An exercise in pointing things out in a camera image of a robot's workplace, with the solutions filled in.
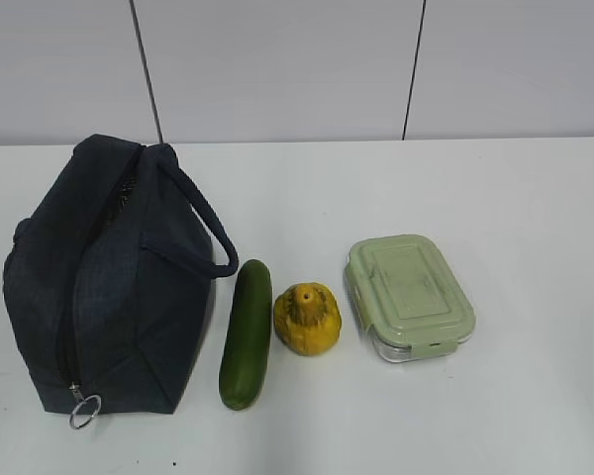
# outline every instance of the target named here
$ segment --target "container lid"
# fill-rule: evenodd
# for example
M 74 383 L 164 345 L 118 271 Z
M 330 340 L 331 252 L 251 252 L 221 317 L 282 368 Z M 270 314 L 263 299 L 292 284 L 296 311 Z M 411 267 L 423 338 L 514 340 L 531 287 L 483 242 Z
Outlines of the container lid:
M 447 354 L 473 332 L 475 315 L 445 258 L 426 237 L 355 244 L 346 278 L 363 329 L 411 347 L 412 358 Z

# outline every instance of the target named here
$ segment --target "bag handle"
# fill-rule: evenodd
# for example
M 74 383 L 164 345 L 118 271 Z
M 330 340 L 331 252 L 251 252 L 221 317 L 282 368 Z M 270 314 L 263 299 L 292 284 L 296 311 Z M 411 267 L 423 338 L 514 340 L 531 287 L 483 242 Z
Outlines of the bag handle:
M 191 178 L 180 169 L 175 159 L 161 159 L 158 161 L 158 166 L 171 178 L 171 181 L 174 182 L 176 187 L 185 196 L 205 226 L 216 237 L 227 253 L 229 263 L 218 265 L 175 242 L 154 236 L 144 236 L 142 246 L 189 272 L 201 272 L 212 279 L 234 275 L 240 265 L 238 252 L 227 236 L 211 205 L 202 196 L 202 193 Z

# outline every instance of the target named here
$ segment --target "green cucumber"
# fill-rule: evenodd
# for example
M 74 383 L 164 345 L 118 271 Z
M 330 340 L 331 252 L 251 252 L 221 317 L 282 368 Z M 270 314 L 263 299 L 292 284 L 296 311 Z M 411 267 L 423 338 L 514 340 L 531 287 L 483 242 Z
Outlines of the green cucumber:
M 270 272 L 259 260 L 249 260 L 238 273 L 220 365 L 220 397 L 234 411 L 248 408 L 264 382 L 271 306 Z

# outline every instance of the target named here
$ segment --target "green lid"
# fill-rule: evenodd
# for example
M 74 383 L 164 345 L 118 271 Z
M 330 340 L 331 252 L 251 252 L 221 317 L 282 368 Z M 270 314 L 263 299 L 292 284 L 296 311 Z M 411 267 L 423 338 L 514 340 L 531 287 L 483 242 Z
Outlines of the green lid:
M 363 329 L 383 343 L 410 348 L 409 359 L 451 353 L 475 327 L 471 305 L 426 237 L 380 237 L 355 244 L 346 280 Z

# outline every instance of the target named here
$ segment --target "insulated bag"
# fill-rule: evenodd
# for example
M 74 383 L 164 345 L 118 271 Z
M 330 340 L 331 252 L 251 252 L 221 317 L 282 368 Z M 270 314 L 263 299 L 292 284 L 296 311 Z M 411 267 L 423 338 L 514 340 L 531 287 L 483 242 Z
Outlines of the insulated bag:
M 228 264 L 214 263 L 202 223 Z M 173 413 L 202 342 L 212 281 L 237 269 L 233 244 L 171 146 L 104 136 L 80 143 L 16 228 L 3 273 L 44 409 L 71 414 L 73 428 L 97 413 Z

